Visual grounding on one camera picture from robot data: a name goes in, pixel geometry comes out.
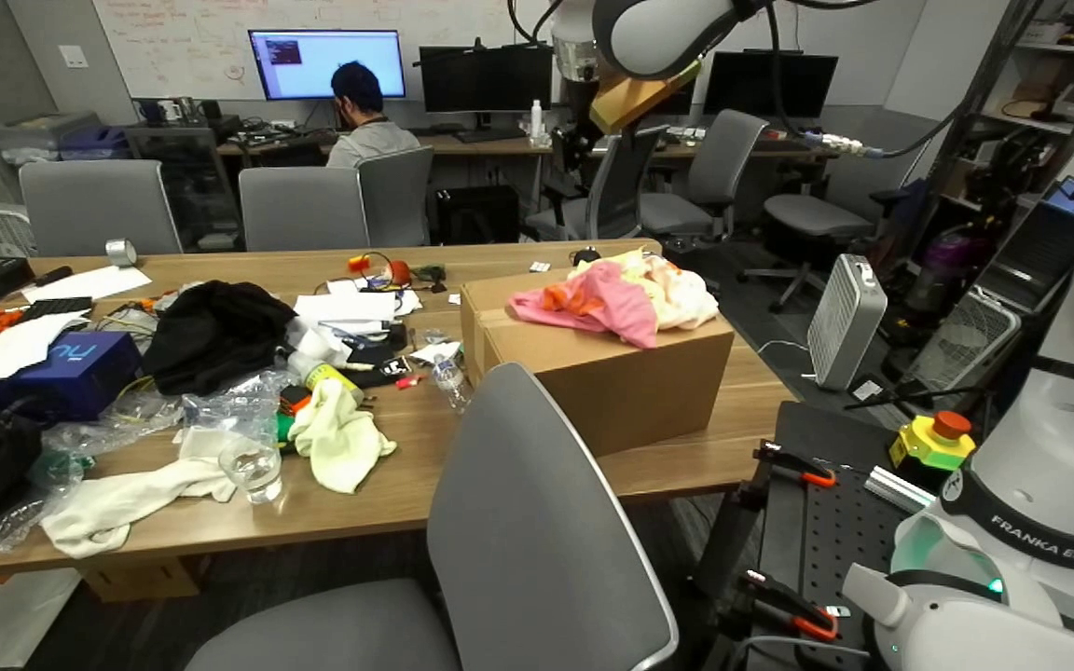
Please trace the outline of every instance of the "person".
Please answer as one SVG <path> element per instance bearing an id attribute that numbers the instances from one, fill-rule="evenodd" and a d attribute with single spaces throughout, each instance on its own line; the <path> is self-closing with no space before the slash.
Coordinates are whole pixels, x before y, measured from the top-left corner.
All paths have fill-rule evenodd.
<path id="1" fill-rule="evenodd" d="M 366 163 L 377 156 L 396 156 L 396 153 L 412 153 L 421 151 L 421 143 L 396 126 L 385 115 L 385 95 L 381 95 L 381 80 L 349 60 L 344 62 L 328 87 L 335 90 L 335 108 L 338 115 L 355 126 L 349 133 L 344 133 L 332 151 L 328 151 L 328 168 L 338 163 Z"/>

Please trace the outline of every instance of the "computer monitor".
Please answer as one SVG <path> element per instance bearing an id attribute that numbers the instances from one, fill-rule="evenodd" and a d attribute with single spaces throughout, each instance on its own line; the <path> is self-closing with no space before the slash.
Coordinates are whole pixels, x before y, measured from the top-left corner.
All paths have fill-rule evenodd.
<path id="1" fill-rule="evenodd" d="M 548 105 L 550 48 L 421 48 L 428 111 Z"/>
<path id="2" fill-rule="evenodd" d="M 267 102 L 332 98 L 328 80 L 356 60 L 385 98 L 404 98 L 404 62 L 396 29 L 248 29 L 252 62 Z"/>
<path id="3" fill-rule="evenodd" d="M 781 115 L 819 120 L 837 55 L 779 52 Z M 703 111 L 743 108 L 777 115 L 772 52 L 716 52 Z"/>

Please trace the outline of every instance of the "clothing pile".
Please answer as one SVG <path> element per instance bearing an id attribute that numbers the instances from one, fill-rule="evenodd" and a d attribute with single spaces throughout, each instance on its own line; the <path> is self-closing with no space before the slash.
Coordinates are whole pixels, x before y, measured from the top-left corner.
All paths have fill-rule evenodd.
<path id="1" fill-rule="evenodd" d="M 718 312 L 697 274 L 660 255 L 631 251 L 578 266 L 565 279 L 522 291 L 508 312 L 532 326 L 611 331 L 635 348 L 657 348 L 657 331 L 697 328 Z"/>

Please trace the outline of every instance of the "white shirt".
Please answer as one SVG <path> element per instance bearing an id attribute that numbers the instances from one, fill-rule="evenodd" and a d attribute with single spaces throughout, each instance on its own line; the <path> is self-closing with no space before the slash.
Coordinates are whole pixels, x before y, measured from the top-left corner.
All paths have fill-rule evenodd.
<path id="1" fill-rule="evenodd" d="M 412 153 L 421 143 L 396 126 L 396 125 L 366 125 L 355 133 L 344 133 L 338 147 L 328 151 L 323 168 L 355 168 L 366 162 L 396 156 L 396 153 Z"/>

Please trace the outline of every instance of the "box lid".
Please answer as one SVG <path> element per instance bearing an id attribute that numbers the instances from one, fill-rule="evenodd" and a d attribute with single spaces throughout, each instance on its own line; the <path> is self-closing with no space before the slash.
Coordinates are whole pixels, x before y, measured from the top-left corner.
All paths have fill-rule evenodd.
<path id="1" fill-rule="evenodd" d="M 124 340 L 130 340 L 125 331 L 64 331 L 51 348 L 48 348 L 48 361 L 37 361 L 21 374 L 16 374 L 16 381 L 78 381 L 85 369 L 94 369 L 102 359 L 107 359 Z"/>

